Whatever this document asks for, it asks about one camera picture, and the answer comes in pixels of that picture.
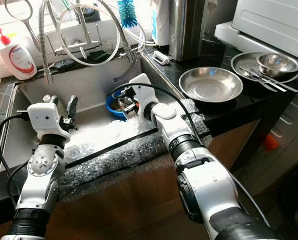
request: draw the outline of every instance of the stainless steel sink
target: stainless steel sink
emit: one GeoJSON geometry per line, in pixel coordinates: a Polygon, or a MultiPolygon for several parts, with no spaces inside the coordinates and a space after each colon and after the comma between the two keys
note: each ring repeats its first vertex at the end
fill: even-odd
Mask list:
{"type": "MultiPolygon", "coordinates": [[[[183,97],[150,60],[142,55],[135,63],[130,63],[127,59],[114,59],[102,66],[84,67],[56,74],[53,84],[46,84],[43,78],[15,84],[8,115],[15,114],[17,110],[26,110],[31,104],[42,102],[46,94],[58,96],[64,106],[71,95],[76,95],[79,99],[76,119],[79,130],[72,134],[78,136],[75,136],[75,139],[81,139],[86,131],[94,131],[117,119],[105,108],[106,96],[115,87],[127,83],[140,73],[146,73],[153,84],[169,90],[179,98],[183,97]]],[[[157,97],[161,102],[172,101],[169,96],[160,92],[157,92],[157,97]]],[[[4,157],[11,168],[29,159],[38,142],[31,123],[20,119],[10,121],[2,139],[4,157]]],[[[71,146],[78,144],[74,140],[70,142],[71,146]]]]}

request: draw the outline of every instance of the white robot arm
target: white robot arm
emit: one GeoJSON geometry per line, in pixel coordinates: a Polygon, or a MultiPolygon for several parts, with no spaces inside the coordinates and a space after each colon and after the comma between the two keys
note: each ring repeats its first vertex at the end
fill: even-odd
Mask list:
{"type": "Polygon", "coordinates": [[[71,96],[68,117],[59,116],[54,102],[36,103],[28,107],[33,129],[41,141],[29,159],[28,177],[15,209],[12,225],[1,240],[43,240],[46,225],[58,197],[58,180],[64,173],[63,148],[70,141],[77,97],[71,96]]]}
{"type": "MultiPolygon", "coordinates": [[[[150,84],[143,73],[132,84],[150,84]]],[[[211,240],[278,239],[273,230],[246,214],[235,183],[219,160],[201,145],[180,113],[159,103],[153,88],[132,86],[138,114],[154,122],[174,160],[180,198],[188,217],[204,224],[211,240]]]]}

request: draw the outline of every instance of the soap dispenser bottle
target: soap dispenser bottle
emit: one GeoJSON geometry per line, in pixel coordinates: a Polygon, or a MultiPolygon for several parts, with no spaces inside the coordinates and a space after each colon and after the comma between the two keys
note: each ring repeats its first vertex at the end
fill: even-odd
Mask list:
{"type": "Polygon", "coordinates": [[[0,28],[1,42],[0,55],[8,70],[19,80],[33,77],[37,67],[28,50],[18,43],[11,43],[9,37],[2,34],[0,28]]]}
{"type": "Polygon", "coordinates": [[[169,0],[149,0],[151,6],[151,34],[158,46],[169,45],[169,0]]]}

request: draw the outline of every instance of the small metal bowl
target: small metal bowl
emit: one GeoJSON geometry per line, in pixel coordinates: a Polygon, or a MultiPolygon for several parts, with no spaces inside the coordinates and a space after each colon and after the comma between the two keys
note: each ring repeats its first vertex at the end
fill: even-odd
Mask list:
{"type": "Polygon", "coordinates": [[[279,53],[264,53],[257,56],[259,70],[275,79],[287,79],[298,72],[298,62],[279,53]]]}
{"type": "Polygon", "coordinates": [[[206,103],[222,103],[236,98],[243,89],[241,79],[218,67],[198,67],[179,79],[181,90],[190,98],[206,103]]]}

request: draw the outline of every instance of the wooden cabinet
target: wooden cabinet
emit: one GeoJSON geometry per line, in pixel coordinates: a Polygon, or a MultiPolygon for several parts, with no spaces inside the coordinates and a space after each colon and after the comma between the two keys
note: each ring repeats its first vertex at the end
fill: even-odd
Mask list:
{"type": "Polygon", "coordinates": [[[252,121],[214,137],[212,143],[208,147],[210,152],[217,156],[217,158],[230,169],[257,124],[257,120],[252,121]]]}
{"type": "MultiPolygon", "coordinates": [[[[255,124],[251,122],[215,137],[210,151],[227,167],[232,166],[255,124]]],[[[58,202],[46,239],[131,239],[179,215],[183,209],[173,160],[167,154],[159,161],[164,163],[161,167],[134,173],[78,200],[58,202]]],[[[0,238],[9,225],[10,222],[0,226],[0,238]]]]}

